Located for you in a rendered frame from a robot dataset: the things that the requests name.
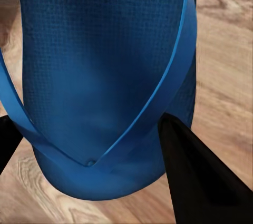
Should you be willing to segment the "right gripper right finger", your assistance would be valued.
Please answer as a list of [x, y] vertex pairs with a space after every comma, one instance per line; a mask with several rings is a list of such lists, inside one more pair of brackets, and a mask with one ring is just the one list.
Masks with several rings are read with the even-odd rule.
[[253, 191], [178, 117], [158, 134], [177, 224], [253, 224]]

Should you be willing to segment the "sandal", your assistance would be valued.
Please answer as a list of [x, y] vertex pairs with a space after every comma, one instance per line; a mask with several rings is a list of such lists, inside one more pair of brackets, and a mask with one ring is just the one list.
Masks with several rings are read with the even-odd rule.
[[197, 0], [20, 0], [23, 103], [0, 48], [0, 101], [60, 192], [126, 197], [166, 173], [158, 121], [191, 129]]

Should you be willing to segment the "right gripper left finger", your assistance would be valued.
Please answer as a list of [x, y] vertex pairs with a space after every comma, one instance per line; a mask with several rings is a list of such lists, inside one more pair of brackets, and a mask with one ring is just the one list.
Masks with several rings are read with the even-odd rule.
[[22, 138], [23, 135], [8, 115], [0, 117], [0, 175]]

